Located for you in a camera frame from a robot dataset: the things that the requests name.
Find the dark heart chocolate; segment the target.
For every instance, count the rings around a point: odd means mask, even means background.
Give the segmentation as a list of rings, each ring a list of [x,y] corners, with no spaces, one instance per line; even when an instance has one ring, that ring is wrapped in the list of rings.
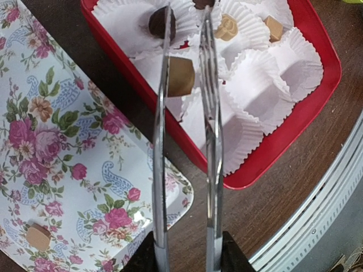
[[[206,6],[213,7],[215,0],[192,0],[197,10],[203,10]]]

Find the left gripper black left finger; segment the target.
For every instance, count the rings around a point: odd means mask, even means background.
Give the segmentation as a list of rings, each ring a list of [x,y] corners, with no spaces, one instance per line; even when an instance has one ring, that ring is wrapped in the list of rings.
[[[153,233],[149,232],[121,272],[156,272]]]

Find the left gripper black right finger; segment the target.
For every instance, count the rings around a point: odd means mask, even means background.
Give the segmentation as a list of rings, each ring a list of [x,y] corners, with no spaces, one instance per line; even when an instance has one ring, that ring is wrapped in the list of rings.
[[[256,272],[236,241],[227,231],[223,231],[221,271]]]

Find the tan square chocolate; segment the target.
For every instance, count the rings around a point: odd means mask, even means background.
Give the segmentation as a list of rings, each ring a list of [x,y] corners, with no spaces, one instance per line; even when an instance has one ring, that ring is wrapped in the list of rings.
[[[280,41],[284,30],[283,25],[270,15],[265,18],[264,23],[270,31],[270,42],[275,43]]]

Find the metal tongs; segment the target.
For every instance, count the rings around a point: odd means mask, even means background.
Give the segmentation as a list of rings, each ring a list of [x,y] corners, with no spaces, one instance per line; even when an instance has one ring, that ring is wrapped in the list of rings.
[[[168,253],[166,187],[164,175],[164,136],[165,136],[165,101],[170,79],[170,36],[171,6],[165,10],[165,32],[161,79],[158,89],[158,101],[155,111],[153,136],[153,238],[154,252],[159,271],[170,271]],[[207,170],[207,241],[206,270],[222,270],[222,201],[223,201],[223,133],[218,83],[218,57],[213,33],[211,8],[204,9],[200,45],[199,64],[201,69],[201,96],[204,110],[206,135],[206,157],[192,144],[186,133],[176,137],[187,156],[197,165]]]

